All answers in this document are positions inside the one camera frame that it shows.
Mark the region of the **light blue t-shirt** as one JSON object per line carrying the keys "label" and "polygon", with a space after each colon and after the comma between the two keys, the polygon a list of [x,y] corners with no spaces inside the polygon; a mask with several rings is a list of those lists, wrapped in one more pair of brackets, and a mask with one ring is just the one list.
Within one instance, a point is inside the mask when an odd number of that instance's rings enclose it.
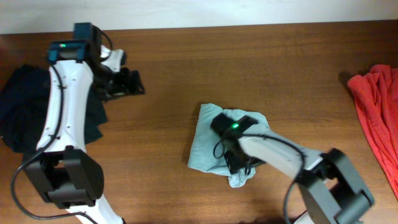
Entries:
{"label": "light blue t-shirt", "polygon": [[225,176],[228,178],[229,185],[232,188],[242,187],[247,180],[254,177],[256,173],[255,168],[252,167],[248,175],[245,174],[244,169],[240,169],[237,173],[231,174],[226,161],[224,159],[217,159],[213,156],[214,146],[220,138],[211,129],[211,122],[213,118],[220,113],[224,113],[226,116],[233,119],[239,119],[244,115],[248,115],[258,120],[261,124],[264,124],[266,130],[270,129],[266,117],[261,113],[239,109],[223,109],[212,103],[202,104],[200,106],[195,137],[190,150],[188,167],[204,173]]}

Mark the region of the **dark navy garment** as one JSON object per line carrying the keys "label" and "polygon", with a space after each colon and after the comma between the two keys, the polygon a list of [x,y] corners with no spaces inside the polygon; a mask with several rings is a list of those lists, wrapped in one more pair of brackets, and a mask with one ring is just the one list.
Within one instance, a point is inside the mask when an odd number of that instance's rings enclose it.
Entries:
{"label": "dark navy garment", "polygon": [[86,63],[59,62],[49,70],[24,65],[1,92],[1,137],[14,152],[46,154],[85,145],[102,137],[107,122]]}

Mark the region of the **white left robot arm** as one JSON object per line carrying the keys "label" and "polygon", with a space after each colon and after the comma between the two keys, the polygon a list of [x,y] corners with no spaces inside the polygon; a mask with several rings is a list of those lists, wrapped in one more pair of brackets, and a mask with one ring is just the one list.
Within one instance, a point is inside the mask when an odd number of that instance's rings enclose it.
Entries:
{"label": "white left robot arm", "polygon": [[109,101],[145,92],[140,74],[126,68],[126,54],[104,46],[106,34],[90,22],[74,25],[70,40],[52,42],[47,53],[50,96],[36,152],[19,167],[40,198],[82,223],[123,223],[104,196],[102,167],[85,148],[90,90]]}

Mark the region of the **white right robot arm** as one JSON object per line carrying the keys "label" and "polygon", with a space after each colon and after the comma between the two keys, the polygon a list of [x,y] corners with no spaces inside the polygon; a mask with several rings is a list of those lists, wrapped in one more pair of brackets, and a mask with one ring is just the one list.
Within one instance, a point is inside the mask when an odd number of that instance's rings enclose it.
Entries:
{"label": "white right robot arm", "polygon": [[219,158],[232,174],[269,164],[297,185],[306,210],[297,223],[352,224],[375,199],[349,158],[338,149],[327,153],[303,147],[271,131],[250,116],[233,120],[224,113],[211,122],[222,147]]}

